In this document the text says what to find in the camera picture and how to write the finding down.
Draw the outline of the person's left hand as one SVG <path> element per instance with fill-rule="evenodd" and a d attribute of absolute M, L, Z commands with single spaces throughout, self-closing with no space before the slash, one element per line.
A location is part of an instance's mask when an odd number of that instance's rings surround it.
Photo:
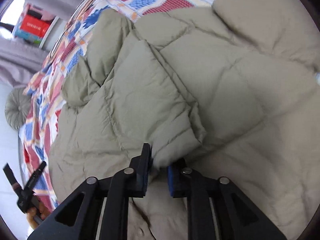
<path fill-rule="evenodd" d="M 50 214 L 51 211 L 43 204 L 43 202 L 39 202 L 39 208 L 31 207 L 27 211 L 26 217 L 30 227 L 35 230 L 39 226 L 35 217 L 40 217 L 42 220 L 45 220 Z"/>

